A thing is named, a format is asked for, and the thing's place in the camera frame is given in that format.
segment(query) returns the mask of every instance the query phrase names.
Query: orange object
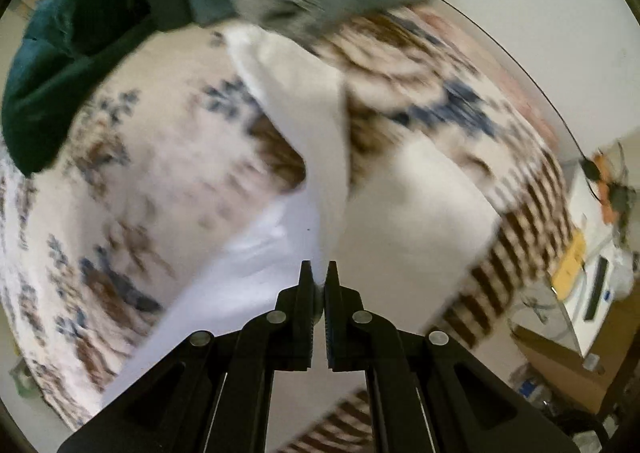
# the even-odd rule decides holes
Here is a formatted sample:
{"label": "orange object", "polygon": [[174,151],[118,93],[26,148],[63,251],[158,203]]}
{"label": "orange object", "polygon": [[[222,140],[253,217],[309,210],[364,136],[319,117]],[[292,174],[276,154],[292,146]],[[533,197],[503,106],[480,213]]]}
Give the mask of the orange object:
{"label": "orange object", "polygon": [[556,291],[560,301],[564,301],[574,287],[575,279],[580,273],[584,255],[587,252],[587,242],[580,229],[575,229],[574,237],[569,248],[564,253],[558,270],[551,278],[551,286]]}
{"label": "orange object", "polygon": [[607,182],[611,182],[609,163],[602,153],[596,153],[591,160],[600,170],[601,180],[598,181],[598,197],[602,204],[602,220],[605,224],[615,224],[618,221],[619,213],[611,208],[609,202],[609,186],[607,186]]}

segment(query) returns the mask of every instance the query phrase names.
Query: brown striped fabric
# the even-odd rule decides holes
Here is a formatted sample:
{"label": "brown striped fabric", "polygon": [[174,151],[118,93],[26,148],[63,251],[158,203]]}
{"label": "brown striped fabric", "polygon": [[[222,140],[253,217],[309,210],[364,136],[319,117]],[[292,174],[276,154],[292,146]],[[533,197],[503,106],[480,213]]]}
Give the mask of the brown striped fabric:
{"label": "brown striped fabric", "polygon": [[[564,179],[548,151],[533,176],[521,205],[502,216],[494,245],[470,271],[458,298],[425,334],[441,329],[472,349],[491,334],[524,285],[554,270],[572,233]],[[359,451],[372,440],[368,401],[366,390],[352,393],[278,453]]]}

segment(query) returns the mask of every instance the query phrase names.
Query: teal jacket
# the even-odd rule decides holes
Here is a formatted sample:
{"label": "teal jacket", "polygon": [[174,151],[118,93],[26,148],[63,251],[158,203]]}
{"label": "teal jacket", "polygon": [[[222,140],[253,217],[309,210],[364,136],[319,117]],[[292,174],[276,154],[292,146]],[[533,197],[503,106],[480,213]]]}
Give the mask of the teal jacket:
{"label": "teal jacket", "polygon": [[2,98],[2,135],[22,173],[52,163],[82,102],[154,30],[145,0],[40,2]]}

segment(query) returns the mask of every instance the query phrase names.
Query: white cloth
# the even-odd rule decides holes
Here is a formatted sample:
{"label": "white cloth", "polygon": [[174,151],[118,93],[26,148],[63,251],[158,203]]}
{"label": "white cloth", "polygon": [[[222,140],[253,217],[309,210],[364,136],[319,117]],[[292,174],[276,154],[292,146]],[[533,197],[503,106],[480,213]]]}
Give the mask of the white cloth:
{"label": "white cloth", "polygon": [[[312,258],[316,281],[318,271],[324,279],[327,261],[337,259],[341,284],[357,289],[367,309],[403,330],[419,332],[458,293],[460,281],[495,235],[499,216],[494,208],[421,133],[408,134],[347,206],[348,142],[340,72],[258,27],[233,27],[225,38],[252,96],[305,160],[305,188],[281,205],[279,216],[270,208],[272,215],[228,246],[218,263],[182,294],[108,387],[106,404],[190,332],[235,330],[242,325],[239,316],[247,320],[270,309],[253,303],[253,289],[294,284],[300,259]],[[268,246],[255,242],[264,241],[259,234],[274,232],[287,243],[281,253],[265,253]],[[250,249],[260,249],[252,252],[252,264],[270,262],[263,270],[247,269]],[[220,297],[221,278],[235,285],[231,313],[229,300]],[[318,357],[324,355],[321,334],[318,331],[314,340],[308,372],[276,374],[268,450],[287,443],[363,383],[357,373],[328,377],[326,360]]]}

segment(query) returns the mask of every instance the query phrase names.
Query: wire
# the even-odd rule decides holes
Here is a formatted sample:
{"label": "wire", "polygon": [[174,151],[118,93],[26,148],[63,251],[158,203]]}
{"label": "wire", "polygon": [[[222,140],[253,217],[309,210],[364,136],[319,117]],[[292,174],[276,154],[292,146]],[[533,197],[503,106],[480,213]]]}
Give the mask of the wire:
{"label": "wire", "polygon": [[610,235],[607,235],[607,237],[604,238],[598,245],[596,245],[596,247],[589,253],[589,256],[584,258],[584,265],[586,266],[587,263],[591,263],[592,259],[596,258],[596,256],[599,256],[600,251],[604,248],[605,245],[607,245],[607,243],[613,240],[613,238],[613,233],[611,233]]}
{"label": "wire", "polygon": [[589,188],[589,191],[591,192],[593,198],[595,198],[601,205],[604,205],[604,202],[601,200],[601,198],[598,197],[593,191],[593,187],[591,186],[591,182],[589,182],[589,179],[585,177],[584,180],[587,182],[587,187]]}
{"label": "wire", "polygon": [[457,10],[459,14],[461,14],[462,16],[464,16],[466,19],[468,19],[471,23],[473,23],[476,27],[478,27],[491,41],[493,41],[496,45],[498,45],[498,47],[500,47],[502,49],[502,51],[507,54],[507,56],[509,57],[509,59],[511,59],[511,61],[513,61],[516,65],[518,65],[518,67],[520,68],[520,70],[522,70],[525,75],[531,80],[531,82],[536,86],[536,88],[538,89],[538,91],[543,95],[543,97],[545,97],[546,102],[549,103],[549,105],[551,105],[551,108],[554,109],[554,111],[556,112],[556,115],[559,117],[560,121],[562,122],[562,124],[564,124],[564,127],[566,128],[567,133],[569,134],[569,136],[571,137],[572,141],[574,141],[575,147],[578,149],[578,152],[580,152],[580,156],[583,159],[587,159],[587,156],[584,154],[584,152],[582,151],[582,148],[580,147],[580,144],[578,144],[577,139],[575,138],[574,132],[571,131],[571,129],[569,128],[569,125],[566,123],[566,121],[564,120],[564,117],[560,114],[560,112],[558,111],[558,109],[556,108],[556,106],[551,102],[551,100],[547,97],[547,95],[545,94],[544,90],[542,88],[540,88],[539,84],[536,83],[536,80],[534,78],[531,77],[531,75],[522,67],[522,65],[520,63],[518,63],[518,61],[516,61],[513,56],[507,51],[507,49],[505,49],[502,45],[500,45],[500,43],[498,43],[498,41],[491,35],[489,34],[486,30],[484,30],[481,26],[478,25],[478,23],[476,23],[475,21],[473,21],[469,16],[467,16],[464,12],[462,12],[460,9],[454,7],[452,4],[450,4],[448,1],[446,0],[440,0],[444,3],[446,3],[447,5],[449,5],[452,9]]}
{"label": "wire", "polygon": [[618,178],[618,182],[623,183],[623,186],[626,186],[626,180],[629,176],[629,168],[626,167],[626,159],[625,159],[625,150],[622,147],[622,143],[618,141],[618,150],[620,151],[620,165],[622,166],[622,172],[620,172],[620,177]]}

